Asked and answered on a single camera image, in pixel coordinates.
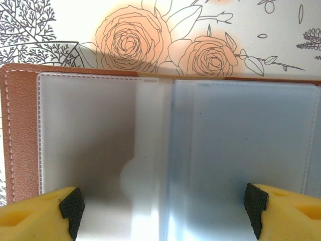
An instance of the rose leaf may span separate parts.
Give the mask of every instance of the rose leaf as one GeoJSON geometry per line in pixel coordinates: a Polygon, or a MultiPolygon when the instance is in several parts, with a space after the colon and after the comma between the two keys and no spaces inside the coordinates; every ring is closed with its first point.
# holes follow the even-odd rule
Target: rose leaf
{"type": "Polygon", "coordinates": [[[277,56],[270,56],[264,61],[264,64],[266,65],[273,64],[276,59],[277,59],[277,56]]]}
{"type": "Polygon", "coordinates": [[[269,1],[269,0],[262,0],[261,2],[258,3],[258,5],[264,4],[264,3],[266,3],[267,1],[269,1]]]}
{"type": "Polygon", "coordinates": [[[239,54],[240,59],[246,59],[247,54],[244,49],[241,49],[240,54],[239,54]]]}
{"type": "Polygon", "coordinates": [[[79,55],[84,63],[84,68],[97,68],[96,49],[94,43],[82,43],[77,46],[79,55]]]}
{"type": "Polygon", "coordinates": [[[262,63],[255,57],[248,57],[245,59],[245,66],[254,73],[264,76],[264,67],[262,63]]]}
{"type": "Polygon", "coordinates": [[[202,6],[194,5],[174,13],[167,20],[172,41],[186,37],[192,30],[197,18],[202,12],[202,6]]]}
{"type": "Polygon", "coordinates": [[[170,12],[172,8],[172,2],[173,0],[156,0],[155,8],[157,8],[161,16],[165,16],[170,12]]]}
{"type": "Polygon", "coordinates": [[[156,0],[141,0],[141,8],[154,14],[156,0]]]}
{"type": "Polygon", "coordinates": [[[234,52],[236,50],[236,48],[237,48],[237,45],[236,45],[235,41],[232,39],[232,37],[228,33],[225,33],[225,38],[226,38],[226,41],[227,41],[227,45],[234,52]]]}
{"type": "Polygon", "coordinates": [[[182,56],[187,48],[192,44],[190,39],[178,39],[172,42],[169,46],[169,56],[171,61],[178,66],[182,56]]]}

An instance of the black rubber pad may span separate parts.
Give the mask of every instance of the black rubber pad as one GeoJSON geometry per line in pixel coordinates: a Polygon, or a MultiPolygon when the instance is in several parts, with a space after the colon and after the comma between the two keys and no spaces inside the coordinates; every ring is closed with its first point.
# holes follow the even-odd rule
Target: black rubber pad
{"type": "Polygon", "coordinates": [[[262,211],[266,210],[268,196],[269,194],[267,192],[264,192],[251,183],[247,184],[244,197],[244,206],[247,215],[250,218],[251,226],[254,230],[256,239],[258,240],[260,239],[262,231],[261,214],[262,211]]]}
{"type": "Polygon", "coordinates": [[[69,219],[69,234],[76,240],[82,213],[85,210],[84,198],[80,188],[75,188],[60,204],[59,209],[63,218],[69,219]]]}

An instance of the brown leather cover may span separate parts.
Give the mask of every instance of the brown leather cover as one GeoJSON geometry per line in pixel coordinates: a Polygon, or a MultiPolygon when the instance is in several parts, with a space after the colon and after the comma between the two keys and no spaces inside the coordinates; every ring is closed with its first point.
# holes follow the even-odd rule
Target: brown leather cover
{"type": "Polygon", "coordinates": [[[36,79],[40,72],[137,76],[127,71],[4,65],[0,81],[8,203],[39,194],[36,79]]]}

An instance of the clear plastic pocket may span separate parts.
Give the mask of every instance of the clear plastic pocket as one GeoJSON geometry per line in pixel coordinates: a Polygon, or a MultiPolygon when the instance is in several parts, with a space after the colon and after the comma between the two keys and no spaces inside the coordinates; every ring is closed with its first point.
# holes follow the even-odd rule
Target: clear plastic pocket
{"type": "Polygon", "coordinates": [[[319,87],[43,73],[40,190],[79,186],[77,240],[256,240],[247,182],[319,196],[319,87]]]}

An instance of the rose illustration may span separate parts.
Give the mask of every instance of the rose illustration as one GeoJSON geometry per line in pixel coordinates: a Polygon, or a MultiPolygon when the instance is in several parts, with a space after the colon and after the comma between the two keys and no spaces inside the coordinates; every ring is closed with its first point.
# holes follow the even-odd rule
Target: rose illustration
{"type": "Polygon", "coordinates": [[[207,36],[200,36],[194,42],[180,39],[170,45],[169,55],[183,75],[231,76],[233,67],[237,66],[233,43],[207,36]]]}
{"type": "Polygon", "coordinates": [[[154,14],[133,6],[118,9],[97,29],[98,67],[153,72],[168,57],[171,42],[156,8],[154,14]]]}

